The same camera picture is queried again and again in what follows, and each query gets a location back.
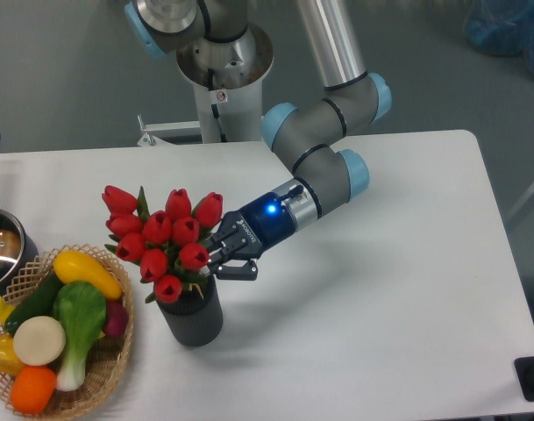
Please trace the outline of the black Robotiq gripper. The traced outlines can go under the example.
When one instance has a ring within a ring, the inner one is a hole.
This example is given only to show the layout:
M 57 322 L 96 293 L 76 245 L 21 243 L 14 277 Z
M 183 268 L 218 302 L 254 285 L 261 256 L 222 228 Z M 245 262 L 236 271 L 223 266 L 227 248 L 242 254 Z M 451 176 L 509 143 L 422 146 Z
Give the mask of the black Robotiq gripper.
M 285 199 L 263 195 L 238 210 L 226 212 L 215 231 L 201 226 L 197 243 L 207 246 L 210 260 L 200 273 L 218 280 L 255 281 L 258 267 L 251 259 L 258 259 L 296 232 Z M 239 266 L 220 264 L 230 260 L 246 261 Z

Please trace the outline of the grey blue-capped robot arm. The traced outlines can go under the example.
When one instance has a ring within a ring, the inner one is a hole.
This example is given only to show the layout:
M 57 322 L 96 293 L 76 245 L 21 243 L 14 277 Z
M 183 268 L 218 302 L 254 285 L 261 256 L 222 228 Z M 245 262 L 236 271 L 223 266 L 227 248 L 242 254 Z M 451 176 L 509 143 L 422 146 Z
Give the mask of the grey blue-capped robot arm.
M 125 15 L 144 49 L 175 52 L 192 84 L 203 142 L 263 140 L 292 177 L 227 213 L 205 241 L 205 273 L 253 280 L 256 260 L 305 226 L 362 193 L 366 163 L 332 145 L 365 127 L 391 105 L 385 80 L 361 59 L 341 1 L 297 5 L 324 86 L 324 98 L 306 111 L 281 103 L 262 108 L 262 82 L 274 60 L 272 43 L 247 17 L 244 1 L 130 1 Z

